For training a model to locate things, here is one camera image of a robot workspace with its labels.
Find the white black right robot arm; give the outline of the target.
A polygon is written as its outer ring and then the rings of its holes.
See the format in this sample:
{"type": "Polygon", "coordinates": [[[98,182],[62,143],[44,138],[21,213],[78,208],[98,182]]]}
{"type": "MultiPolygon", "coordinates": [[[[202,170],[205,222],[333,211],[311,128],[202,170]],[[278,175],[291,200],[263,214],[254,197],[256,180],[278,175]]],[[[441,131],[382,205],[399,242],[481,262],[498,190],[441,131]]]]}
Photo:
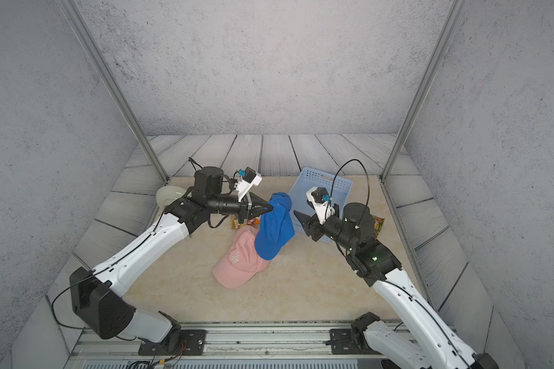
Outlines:
{"type": "Polygon", "coordinates": [[[369,207],[349,203],[343,215],[327,203],[314,215],[295,212],[313,241],[326,236],[342,250],[346,262],[399,316],[412,333],[409,341],[373,313],[352,323],[351,340],[358,351],[375,351],[400,368],[496,368],[488,353],[477,353],[437,314],[419,293],[399,259],[375,237],[369,207]]]}

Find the pink baseball cap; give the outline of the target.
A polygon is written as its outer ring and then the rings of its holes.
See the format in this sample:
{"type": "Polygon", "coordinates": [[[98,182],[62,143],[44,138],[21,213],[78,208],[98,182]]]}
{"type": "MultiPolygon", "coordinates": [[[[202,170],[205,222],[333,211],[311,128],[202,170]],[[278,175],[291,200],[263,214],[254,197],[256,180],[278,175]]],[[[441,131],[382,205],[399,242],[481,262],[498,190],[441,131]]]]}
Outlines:
{"type": "Polygon", "coordinates": [[[258,232],[258,229],[247,225],[235,233],[230,249],[212,269],[213,277],[221,286],[240,288],[269,267],[270,261],[261,258],[255,250],[258,232]]]}

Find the blue baseball cap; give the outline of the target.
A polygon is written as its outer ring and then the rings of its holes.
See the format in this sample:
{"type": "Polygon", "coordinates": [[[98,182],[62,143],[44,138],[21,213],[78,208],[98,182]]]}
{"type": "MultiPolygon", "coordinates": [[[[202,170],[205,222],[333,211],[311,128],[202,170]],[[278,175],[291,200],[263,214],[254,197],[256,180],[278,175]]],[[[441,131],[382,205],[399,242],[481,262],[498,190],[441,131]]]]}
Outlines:
{"type": "Polygon", "coordinates": [[[289,195],[277,192],[272,195],[269,204],[273,210],[261,216],[259,232],[255,237],[255,250],[266,261],[272,261],[295,236],[289,195]]]}

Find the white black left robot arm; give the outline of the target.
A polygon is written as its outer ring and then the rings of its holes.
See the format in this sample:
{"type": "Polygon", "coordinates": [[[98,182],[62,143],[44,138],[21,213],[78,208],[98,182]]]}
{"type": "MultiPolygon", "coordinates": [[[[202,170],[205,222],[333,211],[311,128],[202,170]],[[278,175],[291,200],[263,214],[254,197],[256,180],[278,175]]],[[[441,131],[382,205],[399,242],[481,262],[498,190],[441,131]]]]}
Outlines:
{"type": "Polygon", "coordinates": [[[273,207],[252,193],[263,177],[254,169],[233,176],[212,166],[195,171],[187,189],[167,185],[156,193],[162,213],[134,241],[93,269],[79,268],[70,277],[73,312],[104,340],[134,336],[153,344],[177,339],[181,326],[124,301],[130,287],[172,246],[193,235],[212,215],[234,215],[239,223],[271,212],[273,207]]]}

